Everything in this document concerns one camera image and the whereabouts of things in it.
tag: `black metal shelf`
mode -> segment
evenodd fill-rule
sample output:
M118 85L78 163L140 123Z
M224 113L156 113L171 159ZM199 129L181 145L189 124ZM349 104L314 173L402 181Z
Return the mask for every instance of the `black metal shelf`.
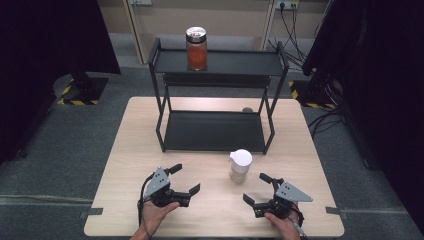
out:
M156 39L148 64L160 113L156 133L162 151L246 149L266 154L275 134L272 113L289 69L281 42L275 52L208 51L207 69L194 71L187 67L185 50L163 49L160 40ZM156 80L159 73L165 88L163 100ZM267 91L273 76L280 78L270 104ZM263 89L263 95L257 112L173 110L170 86L258 88ZM169 118L163 139L160 127L166 107ZM267 141L262 128L263 109L270 126Z
M262 152L265 141L257 113L173 111L164 145L169 150L234 151L243 146Z

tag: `red jar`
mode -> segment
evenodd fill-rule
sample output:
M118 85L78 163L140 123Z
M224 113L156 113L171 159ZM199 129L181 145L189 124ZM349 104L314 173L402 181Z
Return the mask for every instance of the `red jar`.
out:
M206 30L192 27L186 31L187 63L192 70L204 70L207 65Z

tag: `white cup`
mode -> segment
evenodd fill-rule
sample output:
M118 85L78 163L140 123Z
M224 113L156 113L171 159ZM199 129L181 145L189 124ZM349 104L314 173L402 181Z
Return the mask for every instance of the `white cup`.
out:
M239 149L230 153L231 171L230 178L233 182L241 184L246 180L247 172L249 172L252 164L252 154L244 149Z

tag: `black tripod base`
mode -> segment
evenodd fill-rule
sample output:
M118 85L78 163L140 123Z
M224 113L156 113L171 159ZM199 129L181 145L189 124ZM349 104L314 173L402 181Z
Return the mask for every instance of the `black tripod base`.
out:
M294 80L289 82L289 85L293 98L296 99L303 107L335 107L324 90L317 95L311 95L308 91L309 81Z
M103 89L106 87L107 78L89 78L92 87L90 90L81 91L72 79L62 93L58 104L70 105L96 105L99 102Z

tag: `person's hand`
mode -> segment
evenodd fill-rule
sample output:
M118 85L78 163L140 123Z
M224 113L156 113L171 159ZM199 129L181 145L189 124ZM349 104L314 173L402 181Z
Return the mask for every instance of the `person's hand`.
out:
M149 239L159 228L166 215L180 206L180 203L173 202L165 207L156 207L151 201L143 204L143 218L140 227L135 232L131 240Z
M299 240L300 234L294 227L293 223L299 221L299 217L295 211L290 210L288 218L280 219L272 213L265 213L266 219L271 222L271 226L278 229L283 240Z

